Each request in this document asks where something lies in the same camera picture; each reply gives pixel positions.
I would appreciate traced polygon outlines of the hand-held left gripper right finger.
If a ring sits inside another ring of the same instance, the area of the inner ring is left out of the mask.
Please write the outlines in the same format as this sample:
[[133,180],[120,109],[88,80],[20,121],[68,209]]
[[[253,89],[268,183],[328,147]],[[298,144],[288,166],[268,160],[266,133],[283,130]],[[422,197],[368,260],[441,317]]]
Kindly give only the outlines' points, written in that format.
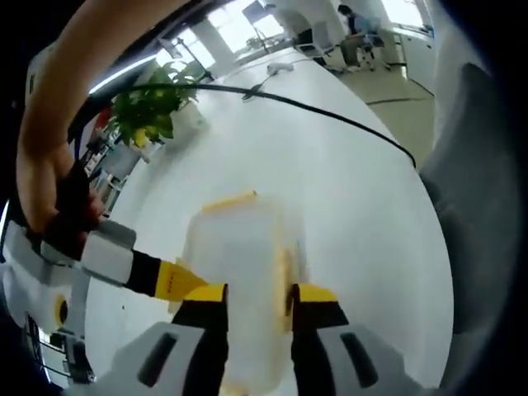
[[293,285],[290,313],[299,395],[413,394],[403,357],[366,328],[350,325],[330,290]]

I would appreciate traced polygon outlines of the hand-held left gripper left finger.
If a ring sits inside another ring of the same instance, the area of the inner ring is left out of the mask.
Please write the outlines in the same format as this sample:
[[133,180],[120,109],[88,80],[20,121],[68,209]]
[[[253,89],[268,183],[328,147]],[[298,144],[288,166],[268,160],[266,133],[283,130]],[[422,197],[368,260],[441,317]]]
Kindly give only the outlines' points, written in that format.
[[193,290],[170,322],[122,347],[106,395],[217,395],[228,355],[226,285]]

